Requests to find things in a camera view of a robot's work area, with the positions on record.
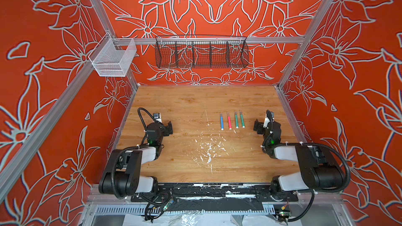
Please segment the dark green pen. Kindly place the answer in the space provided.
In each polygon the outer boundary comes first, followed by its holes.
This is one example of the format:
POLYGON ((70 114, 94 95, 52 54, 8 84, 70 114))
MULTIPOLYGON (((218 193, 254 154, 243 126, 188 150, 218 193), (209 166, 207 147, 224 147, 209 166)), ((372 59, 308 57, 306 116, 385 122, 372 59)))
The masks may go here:
POLYGON ((235 127, 236 127, 236 129, 239 129, 239 121, 238 121, 238 114, 237 114, 237 112, 234 112, 234 121, 235 121, 235 127))

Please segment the red pen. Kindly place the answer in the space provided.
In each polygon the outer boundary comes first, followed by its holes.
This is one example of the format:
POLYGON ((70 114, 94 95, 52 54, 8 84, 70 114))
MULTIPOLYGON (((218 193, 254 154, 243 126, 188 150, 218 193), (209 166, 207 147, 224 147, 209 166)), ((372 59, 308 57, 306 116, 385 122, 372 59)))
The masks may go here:
POLYGON ((228 122, 228 128, 229 128, 229 130, 232 130, 232 123, 231 123, 230 112, 227 112, 227 122, 228 122))

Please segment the blue pen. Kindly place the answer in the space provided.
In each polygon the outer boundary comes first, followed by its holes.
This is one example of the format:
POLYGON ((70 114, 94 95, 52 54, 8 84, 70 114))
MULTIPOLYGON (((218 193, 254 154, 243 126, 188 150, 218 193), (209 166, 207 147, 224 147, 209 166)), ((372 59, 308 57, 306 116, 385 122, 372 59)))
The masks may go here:
POLYGON ((219 114, 219 119, 220 119, 220 129, 223 131, 224 130, 224 119, 223 119, 223 114, 219 114))

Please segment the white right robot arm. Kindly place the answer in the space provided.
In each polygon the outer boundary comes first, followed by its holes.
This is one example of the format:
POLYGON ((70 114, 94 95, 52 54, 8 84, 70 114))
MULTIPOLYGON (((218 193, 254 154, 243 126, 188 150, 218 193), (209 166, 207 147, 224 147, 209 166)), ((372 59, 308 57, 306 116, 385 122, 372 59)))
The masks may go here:
POLYGON ((282 200, 294 191, 338 193, 350 183, 351 173, 344 157, 329 146, 318 143, 282 143, 281 124, 266 118, 256 120, 253 130, 263 136, 263 153, 276 160, 293 161, 299 171, 273 177, 269 193, 282 200))

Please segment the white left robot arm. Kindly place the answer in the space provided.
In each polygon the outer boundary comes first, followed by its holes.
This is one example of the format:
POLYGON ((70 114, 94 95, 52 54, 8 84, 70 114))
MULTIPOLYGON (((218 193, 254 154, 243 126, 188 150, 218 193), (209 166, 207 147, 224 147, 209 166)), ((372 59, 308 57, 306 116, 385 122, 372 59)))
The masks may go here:
POLYGON ((118 199, 155 193, 157 178, 142 176, 143 164, 157 160, 163 149, 163 139, 173 134, 172 122, 167 125, 157 121, 147 126, 146 143, 113 150, 98 184, 101 194, 114 195, 118 199))

